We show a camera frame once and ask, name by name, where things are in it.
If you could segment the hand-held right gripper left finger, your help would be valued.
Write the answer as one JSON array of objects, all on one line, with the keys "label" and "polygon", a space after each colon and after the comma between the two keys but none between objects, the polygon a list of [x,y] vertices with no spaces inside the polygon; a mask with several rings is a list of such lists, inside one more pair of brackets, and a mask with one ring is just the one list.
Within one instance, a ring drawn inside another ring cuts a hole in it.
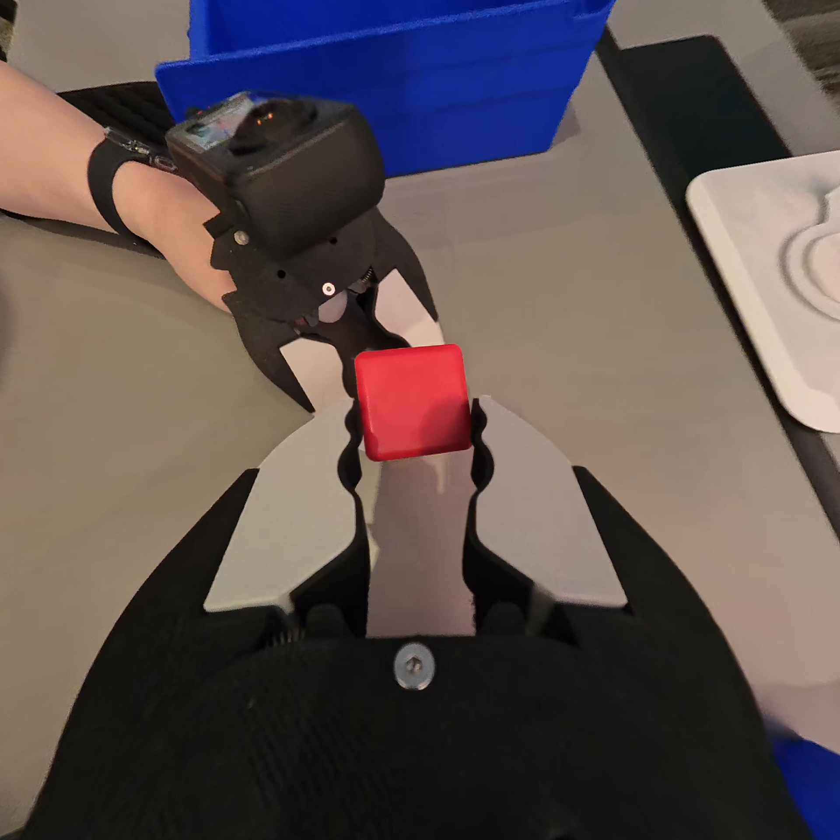
[{"label": "hand-held right gripper left finger", "polygon": [[207,613],[274,610],[286,627],[338,608],[366,635],[370,545],[361,499],[357,403],[339,399],[259,466],[204,602]]}]

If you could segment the blue plastic bin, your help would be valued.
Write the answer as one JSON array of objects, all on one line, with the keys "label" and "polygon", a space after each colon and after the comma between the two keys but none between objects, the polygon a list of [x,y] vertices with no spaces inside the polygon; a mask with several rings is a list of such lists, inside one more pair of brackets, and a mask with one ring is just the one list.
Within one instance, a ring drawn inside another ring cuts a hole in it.
[{"label": "blue plastic bin", "polygon": [[547,151],[614,1],[193,1],[173,118],[244,90],[354,104],[387,177]]},{"label": "blue plastic bin", "polygon": [[789,734],[773,739],[773,753],[813,837],[838,839],[838,753]]}]

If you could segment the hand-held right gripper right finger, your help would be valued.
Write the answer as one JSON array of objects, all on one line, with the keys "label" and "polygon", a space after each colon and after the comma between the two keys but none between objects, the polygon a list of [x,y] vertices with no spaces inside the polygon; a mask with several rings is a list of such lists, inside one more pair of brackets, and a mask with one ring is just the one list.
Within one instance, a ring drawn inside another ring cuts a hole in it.
[{"label": "hand-held right gripper right finger", "polygon": [[475,636],[575,640],[576,618],[625,618],[627,595],[566,455],[488,395],[471,423],[463,579]]}]

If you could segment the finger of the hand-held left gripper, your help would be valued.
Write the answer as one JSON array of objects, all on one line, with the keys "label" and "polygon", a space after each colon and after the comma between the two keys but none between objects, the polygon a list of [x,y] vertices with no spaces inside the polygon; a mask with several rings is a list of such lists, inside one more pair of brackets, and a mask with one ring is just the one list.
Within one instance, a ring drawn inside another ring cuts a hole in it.
[{"label": "finger of the hand-held left gripper", "polygon": [[438,321],[425,309],[398,269],[380,281],[380,326],[409,347],[438,345]]},{"label": "finger of the hand-held left gripper", "polygon": [[340,355],[322,341],[296,338],[279,347],[279,388],[309,414],[348,414],[353,407]]}]

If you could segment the red cube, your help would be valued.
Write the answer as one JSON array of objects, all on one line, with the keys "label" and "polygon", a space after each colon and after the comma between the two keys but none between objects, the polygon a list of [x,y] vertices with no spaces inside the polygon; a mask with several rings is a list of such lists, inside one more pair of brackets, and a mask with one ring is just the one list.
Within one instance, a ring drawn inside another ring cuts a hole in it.
[{"label": "red cube", "polygon": [[365,351],[354,363],[364,451],[374,462],[471,446],[462,350],[441,344]]}]

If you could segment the white document stand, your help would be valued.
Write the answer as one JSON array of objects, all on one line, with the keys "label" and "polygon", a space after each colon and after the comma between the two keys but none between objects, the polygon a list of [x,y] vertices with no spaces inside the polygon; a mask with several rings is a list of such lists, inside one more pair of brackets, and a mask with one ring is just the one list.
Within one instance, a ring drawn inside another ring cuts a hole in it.
[{"label": "white document stand", "polygon": [[839,432],[839,151],[709,171],[686,201],[784,409]]}]

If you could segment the person's left forearm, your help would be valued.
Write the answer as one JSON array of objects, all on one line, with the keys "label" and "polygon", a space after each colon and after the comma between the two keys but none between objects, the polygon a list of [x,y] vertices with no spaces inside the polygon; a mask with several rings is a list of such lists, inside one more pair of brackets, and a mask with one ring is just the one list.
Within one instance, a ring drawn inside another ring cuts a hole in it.
[{"label": "person's left forearm", "polygon": [[2,211],[111,233],[88,184],[88,162],[103,138],[84,113],[2,63]]}]

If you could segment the person's left hand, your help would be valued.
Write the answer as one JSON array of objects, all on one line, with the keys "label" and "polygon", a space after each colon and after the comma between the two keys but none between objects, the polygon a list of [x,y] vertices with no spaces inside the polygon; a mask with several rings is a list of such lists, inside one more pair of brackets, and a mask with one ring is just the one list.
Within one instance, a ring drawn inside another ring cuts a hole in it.
[{"label": "person's left hand", "polygon": [[197,295],[229,313],[224,297],[236,286],[228,272],[211,267],[214,239],[204,226],[217,215],[215,205],[180,176],[139,162],[118,169],[112,197],[128,230],[161,253]]}]

